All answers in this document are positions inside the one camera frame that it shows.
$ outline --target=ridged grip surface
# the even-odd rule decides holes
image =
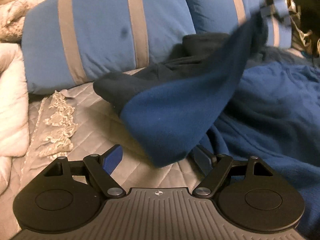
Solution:
[[[14,240],[302,240],[295,230],[277,234],[247,232],[226,221],[208,199],[186,188],[133,188],[106,202],[87,225],[63,234],[22,230]]]

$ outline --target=lace trim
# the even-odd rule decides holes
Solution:
[[[75,108],[66,103],[61,92],[55,91],[48,108],[56,108],[56,111],[50,118],[43,120],[49,131],[41,135],[39,147],[49,145],[39,152],[39,157],[50,156],[54,160],[59,156],[66,156],[73,149],[70,137],[76,132],[78,124],[73,122]]]

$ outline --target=blue pillow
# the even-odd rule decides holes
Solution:
[[[26,15],[28,92],[49,94],[182,56],[185,0],[45,0]]]
[[[259,9],[264,0],[186,0],[196,33],[231,33],[251,14]],[[275,18],[268,20],[267,45],[291,47],[291,28],[282,26]]]

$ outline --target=triangular cutout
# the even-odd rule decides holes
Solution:
[[[62,163],[55,163],[55,165],[53,165],[51,169],[44,174],[45,177],[62,176],[62,175],[63,175]]]
[[[256,163],[253,168],[253,174],[255,176],[273,176],[273,174],[266,169],[261,163]]]

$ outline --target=fuzzy blanket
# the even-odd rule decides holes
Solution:
[[[0,42],[19,42],[26,13],[38,0],[0,0]]]
[[[13,157],[29,146],[28,92],[18,44],[0,44],[0,194],[9,182]]]

